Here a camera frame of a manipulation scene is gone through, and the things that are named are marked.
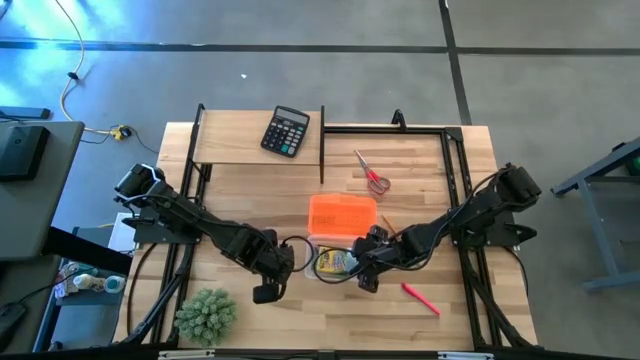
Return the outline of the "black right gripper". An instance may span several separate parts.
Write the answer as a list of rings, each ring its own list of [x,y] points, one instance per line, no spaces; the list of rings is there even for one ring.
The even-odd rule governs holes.
[[[401,245],[389,237],[383,227],[371,227],[364,237],[358,237],[352,246],[357,253],[356,273],[379,274],[389,269],[407,270]]]

